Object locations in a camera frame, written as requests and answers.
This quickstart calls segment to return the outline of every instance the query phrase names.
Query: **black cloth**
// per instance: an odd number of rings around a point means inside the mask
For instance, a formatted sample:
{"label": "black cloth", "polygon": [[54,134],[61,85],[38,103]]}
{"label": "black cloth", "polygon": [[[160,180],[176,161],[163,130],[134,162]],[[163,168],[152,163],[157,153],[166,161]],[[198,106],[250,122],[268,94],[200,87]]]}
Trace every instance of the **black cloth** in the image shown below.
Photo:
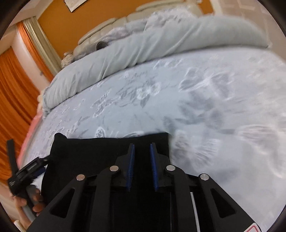
{"label": "black cloth", "polygon": [[48,204],[78,174],[94,176],[115,164],[118,156],[128,152],[129,144],[135,145],[135,162],[141,176],[140,184],[153,185],[149,145],[155,143],[158,153],[169,155],[168,133],[133,138],[67,139],[55,134],[50,152],[50,162],[42,181],[42,195]]}

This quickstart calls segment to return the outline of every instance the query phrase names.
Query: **picture frame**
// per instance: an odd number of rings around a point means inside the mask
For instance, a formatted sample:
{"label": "picture frame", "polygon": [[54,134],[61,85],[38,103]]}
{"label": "picture frame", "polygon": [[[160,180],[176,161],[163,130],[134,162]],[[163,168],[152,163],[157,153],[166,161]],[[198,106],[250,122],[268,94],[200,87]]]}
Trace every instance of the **picture frame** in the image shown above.
{"label": "picture frame", "polygon": [[73,12],[87,0],[64,0],[66,6],[68,7],[70,12]]}

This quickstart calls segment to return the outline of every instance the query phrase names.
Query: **orange curtain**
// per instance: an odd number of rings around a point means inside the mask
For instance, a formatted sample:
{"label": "orange curtain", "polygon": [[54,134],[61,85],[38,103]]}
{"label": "orange curtain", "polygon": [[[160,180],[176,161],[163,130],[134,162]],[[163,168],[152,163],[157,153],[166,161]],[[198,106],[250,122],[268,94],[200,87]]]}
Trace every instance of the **orange curtain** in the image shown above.
{"label": "orange curtain", "polygon": [[4,184],[11,175],[6,141],[14,139],[18,155],[36,115],[38,95],[13,49],[0,55],[0,181]]}
{"label": "orange curtain", "polygon": [[18,23],[18,31],[29,51],[31,56],[33,57],[33,60],[35,61],[36,65],[38,66],[39,70],[43,72],[45,77],[51,82],[54,78],[53,74],[49,70],[49,68],[44,63],[43,59],[40,57],[39,53],[37,52],[30,35],[27,33],[25,26],[23,22]]}

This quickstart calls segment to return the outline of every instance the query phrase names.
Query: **pink fabric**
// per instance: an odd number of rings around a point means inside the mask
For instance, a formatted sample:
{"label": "pink fabric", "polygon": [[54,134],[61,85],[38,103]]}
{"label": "pink fabric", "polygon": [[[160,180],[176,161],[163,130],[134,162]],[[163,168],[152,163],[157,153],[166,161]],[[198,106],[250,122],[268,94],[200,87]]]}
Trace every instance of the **pink fabric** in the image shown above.
{"label": "pink fabric", "polygon": [[20,150],[20,154],[17,158],[17,165],[18,167],[21,167],[22,165],[22,162],[23,162],[23,158],[24,158],[24,154],[28,148],[28,145],[29,145],[29,141],[30,139],[32,138],[35,130],[38,128],[38,126],[40,125],[40,123],[42,122],[42,116],[43,116],[43,113],[42,112],[39,112],[32,120],[31,122],[31,125],[29,127],[29,131],[26,135],[26,138],[21,146],[21,150]]}

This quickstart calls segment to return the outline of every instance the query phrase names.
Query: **orange wall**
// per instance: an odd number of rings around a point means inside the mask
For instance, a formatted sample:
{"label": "orange wall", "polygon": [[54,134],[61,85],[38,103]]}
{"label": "orange wall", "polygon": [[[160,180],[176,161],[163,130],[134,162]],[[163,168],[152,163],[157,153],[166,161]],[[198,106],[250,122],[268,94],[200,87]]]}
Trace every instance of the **orange wall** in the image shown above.
{"label": "orange wall", "polygon": [[98,24],[121,18],[136,7],[153,0],[88,0],[70,12],[63,0],[54,0],[38,19],[47,38],[60,57],[73,51],[79,39]]}

